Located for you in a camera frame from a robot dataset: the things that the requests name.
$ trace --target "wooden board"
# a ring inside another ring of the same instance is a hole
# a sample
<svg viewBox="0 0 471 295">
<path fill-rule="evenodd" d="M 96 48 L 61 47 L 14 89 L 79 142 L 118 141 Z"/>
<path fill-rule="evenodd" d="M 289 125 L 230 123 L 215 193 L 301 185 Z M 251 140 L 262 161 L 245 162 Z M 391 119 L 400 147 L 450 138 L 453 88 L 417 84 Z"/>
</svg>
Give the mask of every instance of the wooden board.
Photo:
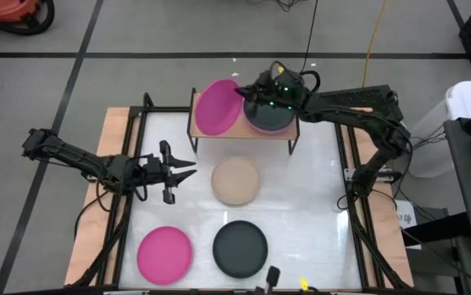
<svg viewBox="0 0 471 295">
<path fill-rule="evenodd" d="M 255 128 L 250 126 L 250 123 L 246 120 L 244 111 L 241 111 L 237 120 L 233 126 L 221 135 L 205 135 L 197 127 L 195 121 L 195 107 L 197 106 L 198 101 L 201 99 L 200 93 L 195 93 L 193 96 L 193 105 L 192 105 L 192 119 L 190 122 L 190 134 L 194 138 L 249 138 L 249 139 L 287 139 L 294 140 L 297 136 L 297 127 L 296 121 L 297 118 L 284 130 L 276 134 L 266 134 L 259 132 Z"/>
<path fill-rule="evenodd" d="M 97 149 L 99 156 L 113 155 L 120 153 L 125 135 L 126 123 L 128 120 L 129 108 L 113 107 L 107 110 L 106 119 L 102 127 L 102 134 Z M 377 148 L 371 142 L 367 133 L 356 129 L 356 140 L 360 152 L 360 160 L 365 163 L 377 151 Z M 136 132 L 132 134 L 132 144 L 129 154 L 133 154 Z M 351 146 L 348 139 L 346 128 L 343 128 L 343 137 L 346 150 L 346 158 L 349 166 L 353 167 L 351 161 Z M 389 184 L 375 184 L 375 189 L 392 195 Z M 95 198 L 95 187 L 90 184 L 86 194 L 84 204 L 91 202 Z M 103 200 L 105 206 L 110 206 L 111 198 Z M 379 193 L 372 193 L 369 196 L 369 204 L 374 223 L 375 236 L 377 238 L 379 251 L 384 255 L 388 263 L 399 274 L 399 276 L 409 285 L 413 285 L 410 266 L 406 256 L 406 250 L 402 241 L 401 231 L 399 230 L 399 220 L 396 210 L 391 200 Z M 100 209 L 98 205 L 90 207 L 79 223 L 79 233 L 75 240 L 73 252 L 71 254 L 70 265 L 66 275 L 66 284 L 75 282 L 91 265 L 93 259 L 102 248 L 104 233 L 106 230 L 108 214 Z M 368 250 L 364 247 L 365 264 L 370 286 L 375 286 L 375 274 L 372 265 L 372 259 Z M 106 273 L 105 283 L 111 282 L 111 274 L 115 261 L 115 251 L 110 254 L 108 260 L 108 271 Z"/>
</svg>

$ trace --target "black plate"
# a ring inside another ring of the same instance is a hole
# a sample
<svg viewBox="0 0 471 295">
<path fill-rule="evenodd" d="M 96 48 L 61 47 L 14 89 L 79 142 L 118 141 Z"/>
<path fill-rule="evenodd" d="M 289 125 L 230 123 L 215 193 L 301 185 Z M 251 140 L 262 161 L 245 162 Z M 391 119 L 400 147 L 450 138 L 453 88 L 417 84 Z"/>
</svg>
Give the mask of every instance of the black plate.
<svg viewBox="0 0 471 295">
<path fill-rule="evenodd" d="M 268 242 L 254 224 L 237 220 L 219 230 L 213 241 L 215 263 L 225 274 L 244 279 L 256 274 L 266 262 Z"/>
<path fill-rule="evenodd" d="M 244 115 L 248 122 L 258 129 L 274 132 L 284 129 L 292 123 L 295 114 L 288 109 L 272 107 L 268 105 L 258 106 L 255 112 L 255 103 L 244 101 Z"/>
</svg>

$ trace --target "white container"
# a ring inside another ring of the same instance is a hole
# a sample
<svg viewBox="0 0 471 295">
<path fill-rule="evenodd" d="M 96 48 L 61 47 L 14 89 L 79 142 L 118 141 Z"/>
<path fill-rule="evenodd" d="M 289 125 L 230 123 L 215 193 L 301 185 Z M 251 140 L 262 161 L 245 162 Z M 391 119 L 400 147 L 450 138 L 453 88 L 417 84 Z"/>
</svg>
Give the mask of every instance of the white container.
<svg viewBox="0 0 471 295">
<path fill-rule="evenodd" d="M 445 99 L 437 104 L 411 132 L 411 142 L 428 139 L 444 131 L 446 120 L 471 118 L 471 81 L 460 82 L 448 89 Z M 448 142 L 430 143 L 414 151 L 410 173 L 415 177 L 432 178 L 454 168 Z"/>
</svg>

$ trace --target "yellow object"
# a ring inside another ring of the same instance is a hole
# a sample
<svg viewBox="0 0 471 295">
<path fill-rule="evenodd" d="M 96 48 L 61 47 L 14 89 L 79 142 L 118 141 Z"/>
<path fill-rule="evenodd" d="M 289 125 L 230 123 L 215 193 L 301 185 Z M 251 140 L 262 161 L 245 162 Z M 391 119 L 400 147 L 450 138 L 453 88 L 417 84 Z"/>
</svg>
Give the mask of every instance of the yellow object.
<svg viewBox="0 0 471 295">
<path fill-rule="evenodd" d="M 375 28 L 374 28 L 374 32 L 372 33 L 372 38 L 369 40 L 368 53 L 366 53 L 365 72 L 363 74 L 363 87 L 366 84 L 366 74 L 368 73 L 369 54 L 372 52 L 372 47 L 374 45 L 375 36 L 377 35 L 379 23 L 381 22 L 381 16 L 383 16 L 384 8 L 386 7 L 386 4 L 387 4 L 387 0 L 383 0 L 383 6 L 381 7 L 379 16 L 377 16 L 377 20 L 375 21 Z"/>
<path fill-rule="evenodd" d="M 308 281 L 305 278 L 301 278 L 301 289 L 302 291 L 308 291 Z"/>
</svg>

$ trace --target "wooden shelf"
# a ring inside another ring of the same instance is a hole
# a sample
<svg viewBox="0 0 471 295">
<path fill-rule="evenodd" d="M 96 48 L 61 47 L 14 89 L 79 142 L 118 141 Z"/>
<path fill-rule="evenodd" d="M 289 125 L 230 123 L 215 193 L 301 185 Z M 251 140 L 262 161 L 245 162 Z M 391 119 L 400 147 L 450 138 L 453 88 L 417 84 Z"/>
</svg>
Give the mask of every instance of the wooden shelf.
<svg viewBox="0 0 471 295">
<path fill-rule="evenodd" d="M 192 95 L 192 110 L 190 111 L 190 125 L 189 125 L 189 135 L 192 138 L 249 138 L 249 139 L 282 139 L 282 140 L 295 140 L 298 138 L 299 134 L 299 119 L 296 117 L 294 121 L 283 131 L 276 134 L 267 134 L 260 132 L 253 128 L 250 123 L 247 121 L 244 111 L 241 111 L 235 124 L 226 132 L 220 135 L 206 135 L 203 134 L 197 127 L 197 122 L 195 121 L 195 108 L 198 101 L 201 99 L 200 93 L 194 93 Z"/>
</svg>

